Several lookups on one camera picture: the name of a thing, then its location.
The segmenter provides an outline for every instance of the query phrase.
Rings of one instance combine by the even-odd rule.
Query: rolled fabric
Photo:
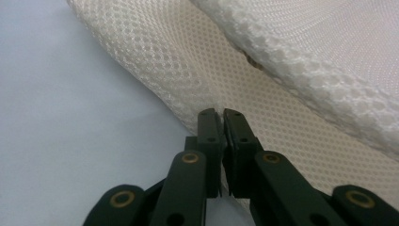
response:
[[[398,208],[397,3],[193,2],[206,14],[188,0],[68,0],[193,133],[201,110],[238,110],[316,188],[363,186]]]

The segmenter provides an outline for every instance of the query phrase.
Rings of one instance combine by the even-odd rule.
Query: white mesh fabric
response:
[[[270,59],[263,62],[260,60],[263,56],[257,52],[258,47],[262,50],[261,46],[253,46],[258,36],[248,33],[250,35],[246,37],[239,33],[242,36],[235,40],[234,34],[228,33],[228,27],[237,28],[234,32],[241,28],[253,29],[250,25],[245,27],[245,23],[229,24],[228,17],[224,14],[229,14],[230,10],[223,9],[225,5],[242,4],[240,1],[201,3],[204,5],[200,7],[212,14],[220,26],[226,26],[223,29],[229,39],[271,71],[269,75],[278,75],[288,90],[304,98],[302,101],[313,106],[321,116],[335,121],[341,128],[355,128],[355,135],[362,133],[362,112],[359,113],[359,121],[354,118],[357,112],[352,112],[353,103],[348,106],[339,102],[341,99],[348,99],[346,96],[332,95],[338,100],[332,102],[335,99],[330,98],[331,93],[326,94],[321,88],[328,88],[337,82],[330,79],[326,83],[323,77],[317,77],[319,74],[328,74],[332,78],[342,79],[340,74],[346,73],[344,69],[330,70],[329,67],[332,66],[326,63],[311,64],[307,66],[307,70],[304,69],[306,67],[298,67],[305,74],[302,74],[304,81],[295,80],[295,76],[288,75],[298,75],[294,73],[291,64],[287,64],[288,67],[280,64],[288,61],[288,58],[298,59],[297,54],[302,54],[299,50],[295,53],[275,50],[277,52],[270,52]],[[338,185],[363,186],[399,208],[398,162],[337,130],[270,77],[251,67],[242,54],[231,48],[217,26],[187,0],[69,0],[69,4],[109,54],[156,93],[191,131],[196,131],[197,114],[204,108],[216,107],[221,110],[227,107],[241,111],[263,146],[267,150],[285,154],[316,188],[330,193]],[[237,6],[248,8],[250,4]],[[232,23],[236,23],[234,18],[245,16],[232,15]],[[283,29],[279,32],[292,38],[293,34],[298,34]],[[319,62],[316,61],[319,57],[317,55],[304,56]],[[307,73],[304,73],[307,71],[311,72],[309,74],[314,79],[307,77]],[[356,79],[349,79],[347,82],[357,84],[362,81],[359,85],[370,85],[367,80],[358,80],[358,77]],[[345,93],[348,89],[352,90],[342,86]],[[342,93],[340,89],[335,90],[335,94]],[[381,101],[382,111],[375,113],[392,113],[397,105],[386,94],[389,91],[382,90],[360,91],[356,100],[360,100],[369,91],[374,96],[382,93],[387,101]],[[373,100],[370,103],[369,101],[366,100],[367,106],[374,105]],[[342,115],[340,109],[348,116]],[[367,113],[366,116],[372,117],[373,114]],[[393,120],[397,119],[397,115],[391,116]],[[390,153],[397,152],[391,146],[397,141],[397,134],[390,134],[395,128],[388,126],[391,129],[388,135],[391,136],[385,138],[387,134],[380,131],[382,127],[375,127],[377,128],[372,134],[361,134],[360,138],[378,147],[389,147]]]
[[[193,2],[305,105],[399,160],[399,1]]]

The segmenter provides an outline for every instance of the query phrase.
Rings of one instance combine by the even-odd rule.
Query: dark green plastic part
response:
[[[153,212],[151,226],[202,226],[205,218],[206,157],[196,151],[178,153]]]
[[[260,190],[259,195],[252,198],[255,202],[252,207],[256,207],[256,202],[269,205],[269,211],[272,210],[279,225],[346,225],[284,155],[260,152],[256,154],[255,162],[259,169],[256,181]]]
[[[359,186],[337,186],[331,205],[350,225],[398,226],[399,214],[373,192]]]
[[[223,166],[229,193],[237,199],[249,199],[253,188],[254,156],[262,147],[243,114],[225,109],[223,118],[228,141]]]
[[[116,186],[100,198],[83,225],[135,225],[144,198],[144,191],[138,186]]]
[[[185,139],[185,150],[196,150],[205,154],[207,198],[221,195],[221,162],[226,139],[219,116],[214,109],[206,109],[198,114],[198,136]]]

